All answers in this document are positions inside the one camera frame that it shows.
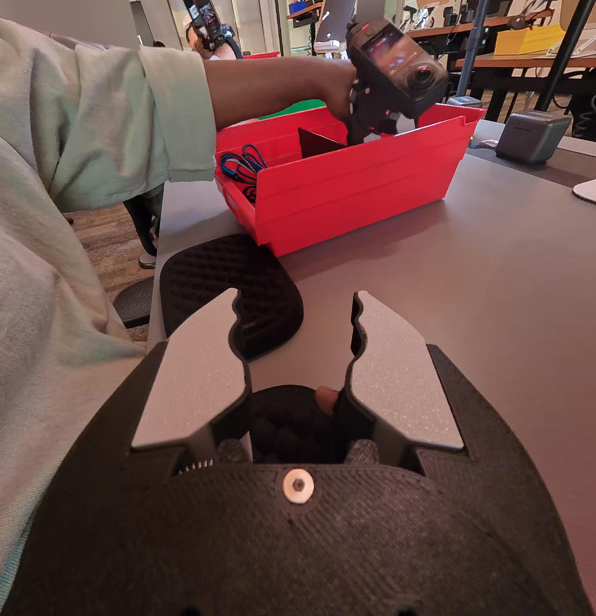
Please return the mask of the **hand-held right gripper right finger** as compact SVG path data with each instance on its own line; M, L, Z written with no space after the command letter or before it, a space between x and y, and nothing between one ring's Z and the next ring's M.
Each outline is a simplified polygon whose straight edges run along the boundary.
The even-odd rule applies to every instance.
M353 295L353 359L344 384L344 429L377 446L382 463L413 448L463 451L464 442L427 343L367 291Z

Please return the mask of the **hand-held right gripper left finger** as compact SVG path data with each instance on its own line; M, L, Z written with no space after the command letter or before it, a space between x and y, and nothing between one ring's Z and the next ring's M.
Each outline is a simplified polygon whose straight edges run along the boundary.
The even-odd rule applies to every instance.
M225 439L240 439L240 407L252 393L240 347L241 294L228 288L171 334L134 432L132 449L182 446L189 459L218 457Z

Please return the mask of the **red plastic bin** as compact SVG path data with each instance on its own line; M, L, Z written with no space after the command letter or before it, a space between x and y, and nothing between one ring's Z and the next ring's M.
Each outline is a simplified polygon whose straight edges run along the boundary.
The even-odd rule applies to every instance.
M436 104L417 129L309 158L299 129L347 142L327 108L249 121L217 133L215 181L256 244L284 256L443 199L485 112ZM247 144L268 164L255 204L220 167L222 154Z

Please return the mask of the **person's left forearm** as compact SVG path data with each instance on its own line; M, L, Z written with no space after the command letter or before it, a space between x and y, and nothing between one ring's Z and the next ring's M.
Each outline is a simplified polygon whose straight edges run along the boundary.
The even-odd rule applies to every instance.
M322 60L202 60L176 49L78 46L74 202L112 206L164 181L211 181L217 132L319 98Z

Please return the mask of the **person's left hand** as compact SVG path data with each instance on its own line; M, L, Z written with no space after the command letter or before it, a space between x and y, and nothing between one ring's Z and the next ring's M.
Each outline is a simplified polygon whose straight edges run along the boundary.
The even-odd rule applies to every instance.
M341 122L351 114L350 94L356 81L356 68L349 60L323 59L319 98Z

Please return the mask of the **person's right hand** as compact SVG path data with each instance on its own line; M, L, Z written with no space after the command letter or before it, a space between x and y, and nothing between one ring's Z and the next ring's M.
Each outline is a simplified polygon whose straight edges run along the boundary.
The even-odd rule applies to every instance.
M327 416L334 415L334 409L339 399L340 392L338 390L320 386L315 391L315 400L319 409Z

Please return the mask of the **white edged black panel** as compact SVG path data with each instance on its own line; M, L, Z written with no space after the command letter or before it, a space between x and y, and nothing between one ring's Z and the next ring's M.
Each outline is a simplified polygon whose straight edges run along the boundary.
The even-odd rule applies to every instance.
M323 1L314 50L317 55L347 50L347 26L355 15L356 1Z

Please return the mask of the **black honeycomb cushion pad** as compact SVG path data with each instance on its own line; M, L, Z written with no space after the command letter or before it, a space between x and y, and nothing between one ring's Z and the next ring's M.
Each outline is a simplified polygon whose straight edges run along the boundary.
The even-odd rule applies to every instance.
M302 296L278 259L250 235L234 234L174 254L160 272L165 335L228 288L240 291L247 360L289 341L303 323Z
M263 464L371 465L380 462L365 416L341 389L333 416L317 406L315 389L295 384L256 392L248 403L254 461Z

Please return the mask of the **wooden background desk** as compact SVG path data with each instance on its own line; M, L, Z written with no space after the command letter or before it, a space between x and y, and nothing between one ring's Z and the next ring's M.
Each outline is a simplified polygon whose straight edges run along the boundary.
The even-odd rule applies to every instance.
M596 56L571 58L565 69L557 73L551 86L550 75L555 74L553 57L482 55L474 62L469 82L470 90L492 92L484 119L497 122L505 98L509 93L536 92L538 102L543 92L575 96L596 93Z

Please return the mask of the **yellow bin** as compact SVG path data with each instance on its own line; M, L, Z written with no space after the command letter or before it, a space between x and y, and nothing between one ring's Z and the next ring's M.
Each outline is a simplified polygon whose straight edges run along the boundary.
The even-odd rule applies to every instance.
M548 50L561 42L565 31L559 24L506 30L497 34L494 56L518 56Z

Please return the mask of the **grey box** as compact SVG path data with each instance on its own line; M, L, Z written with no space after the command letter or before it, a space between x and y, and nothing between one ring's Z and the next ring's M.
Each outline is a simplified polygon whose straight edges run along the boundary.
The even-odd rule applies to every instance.
M512 113L495 147L498 158L529 166L545 164L571 125L571 116L527 110Z

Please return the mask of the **black pole with disc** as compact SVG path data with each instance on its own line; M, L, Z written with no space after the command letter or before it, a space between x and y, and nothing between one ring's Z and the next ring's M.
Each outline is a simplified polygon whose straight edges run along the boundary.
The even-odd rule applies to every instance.
M579 1L571 17L562 43L550 67L548 77L534 106L537 112L547 112L555 96L556 86L564 74L580 35L590 17L596 1Z

